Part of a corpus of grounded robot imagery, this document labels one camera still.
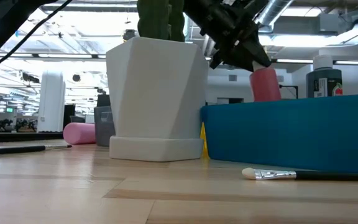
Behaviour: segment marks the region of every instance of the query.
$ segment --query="white bottle cap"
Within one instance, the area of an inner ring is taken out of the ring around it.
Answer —
[[[317,55],[313,58],[313,70],[332,68],[333,66],[333,57],[331,55]]]

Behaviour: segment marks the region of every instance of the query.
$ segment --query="bottle label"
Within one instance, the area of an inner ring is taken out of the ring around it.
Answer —
[[[341,96],[343,95],[342,79],[319,78],[314,81],[314,97]]]

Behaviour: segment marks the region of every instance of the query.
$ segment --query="wooden surface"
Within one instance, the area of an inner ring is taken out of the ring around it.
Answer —
[[[15,142],[20,146],[63,141]],[[0,223],[357,223],[358,182],[244,180],[224,161],[120,161],[107,148],[0,155]]]

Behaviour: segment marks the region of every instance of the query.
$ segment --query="white planter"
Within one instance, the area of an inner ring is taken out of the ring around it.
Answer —
[[[107,53],[116,136],[110,157],[178,161],[200,157],[200,109],[208,63],[195,44],[133,38]]]

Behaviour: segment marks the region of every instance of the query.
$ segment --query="gray bin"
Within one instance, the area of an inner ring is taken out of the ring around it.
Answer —
[[[110,137],[116,135],[110,106],[94,108],[94,128],[96,144],[109,147]]]

